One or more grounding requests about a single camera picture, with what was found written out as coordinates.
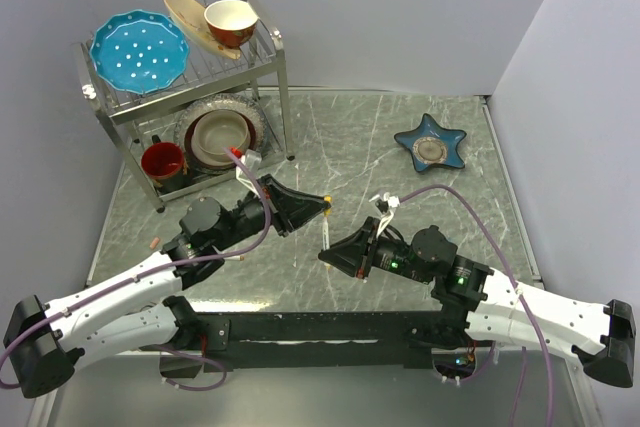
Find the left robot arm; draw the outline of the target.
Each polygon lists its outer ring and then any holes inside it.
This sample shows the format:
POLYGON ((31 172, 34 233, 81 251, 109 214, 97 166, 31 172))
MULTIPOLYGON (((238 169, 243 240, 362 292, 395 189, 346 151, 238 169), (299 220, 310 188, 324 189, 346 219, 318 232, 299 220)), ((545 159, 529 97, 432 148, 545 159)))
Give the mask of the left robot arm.
POLYGON ((292 190, 271 175, 254 181, 232 209, 197 198, 179 233, 128 270, 63 298, 43 302, 31 295, 18 302, 1 354, 16 380, 2 389, 36 398, 123 351, 191 346, 204 328, 182 292, 257 248, 270 229, 285 237, 330 207, 328 197, 292 190))

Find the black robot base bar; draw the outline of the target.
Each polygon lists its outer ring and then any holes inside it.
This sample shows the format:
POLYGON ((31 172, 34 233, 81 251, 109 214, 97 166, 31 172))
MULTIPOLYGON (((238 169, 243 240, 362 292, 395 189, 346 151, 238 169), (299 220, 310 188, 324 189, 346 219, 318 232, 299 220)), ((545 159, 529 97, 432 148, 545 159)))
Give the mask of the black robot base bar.
POLYGON ((473 341, 436 311, 197 313, 168 345, 203 353, 233 371, 399 365, 430 369, 432 351, 473 341))

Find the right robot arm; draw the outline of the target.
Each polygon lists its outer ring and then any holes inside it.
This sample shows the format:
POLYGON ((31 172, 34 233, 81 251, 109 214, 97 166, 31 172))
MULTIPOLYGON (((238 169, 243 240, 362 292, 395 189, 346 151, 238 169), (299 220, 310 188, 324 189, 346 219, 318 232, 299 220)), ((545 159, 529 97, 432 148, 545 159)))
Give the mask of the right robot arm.
POLYGON ((492 341, 546 350, 598 382, 632 387, 636 327, 629 304, 582 302, 512 283, 503 272, 459 255, 435 225, 404 242, 379 234, 378 224, 367 218, 318 258, 361 280, 378 268, 431 285, 442 308, 436 321, 419 328, 417 341, 442 349, 492 341))

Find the white marker with yellow end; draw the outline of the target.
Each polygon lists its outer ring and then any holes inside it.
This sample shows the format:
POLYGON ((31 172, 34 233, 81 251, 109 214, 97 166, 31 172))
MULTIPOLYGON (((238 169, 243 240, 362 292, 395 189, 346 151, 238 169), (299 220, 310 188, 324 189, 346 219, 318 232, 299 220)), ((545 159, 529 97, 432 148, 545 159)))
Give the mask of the white marker with yellow end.
MULTIPOLYGON (((322 249, 321 252, 330 248, 330 234, 329 234, 329 211, 325 211, 322 218, 322 249)), ((331 269, 330 264, 323 261, 323 265, 327 271, 331 269)))

